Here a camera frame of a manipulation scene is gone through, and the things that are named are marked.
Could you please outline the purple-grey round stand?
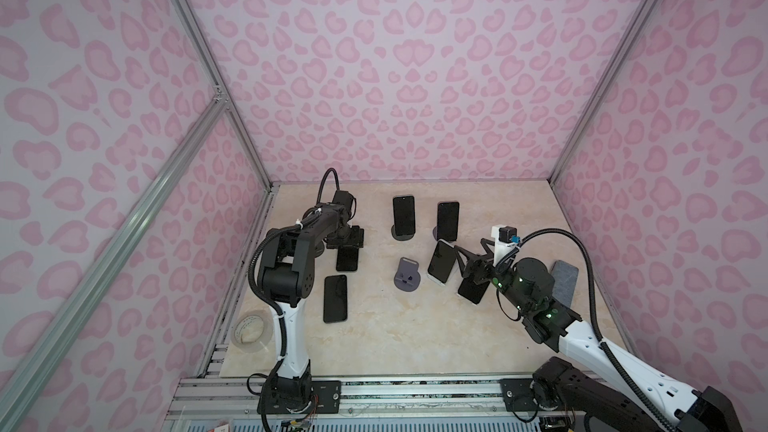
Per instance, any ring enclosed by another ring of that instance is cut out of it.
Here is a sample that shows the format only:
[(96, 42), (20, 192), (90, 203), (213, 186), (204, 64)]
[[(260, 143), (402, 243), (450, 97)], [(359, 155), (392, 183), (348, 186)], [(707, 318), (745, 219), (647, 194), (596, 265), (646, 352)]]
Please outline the purple-grey round stand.
[(414, 292), (421, 283), (419, 263), (413, 259), (401, 257), (393, 279), (395, 287), (402, 292)]

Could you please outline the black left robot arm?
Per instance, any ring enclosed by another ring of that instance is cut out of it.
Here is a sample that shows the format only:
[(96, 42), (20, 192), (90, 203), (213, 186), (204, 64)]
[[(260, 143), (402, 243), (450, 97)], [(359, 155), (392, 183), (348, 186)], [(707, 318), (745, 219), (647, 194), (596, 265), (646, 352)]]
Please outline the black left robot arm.
[(266, 304), (276, 327), (276, 365), (270, 387), (304, 393), (311, 385), (304, 309), (315, 283), (315, 262), (326, 249), (360, 248), (362, 230), (351, 226), (356, 201), (320, 202), (294, 224), (271, 229), (248, 270), (252, 293)]

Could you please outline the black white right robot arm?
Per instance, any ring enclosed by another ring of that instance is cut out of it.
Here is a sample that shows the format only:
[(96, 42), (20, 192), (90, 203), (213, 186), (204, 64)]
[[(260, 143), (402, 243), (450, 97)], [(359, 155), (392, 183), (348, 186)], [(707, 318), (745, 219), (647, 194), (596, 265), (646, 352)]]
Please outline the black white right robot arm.
[(555, 298), (555, 278), (540, 260), (503, 262), (463, 248), (455, 254), (464, 279), (492, 286), (529, 337), (554, 351), (532, 375), (527, 398), (538, 407), (581, 411), (618, 431), (741, 430), (724, 393), (698, 390), (655, 369)]

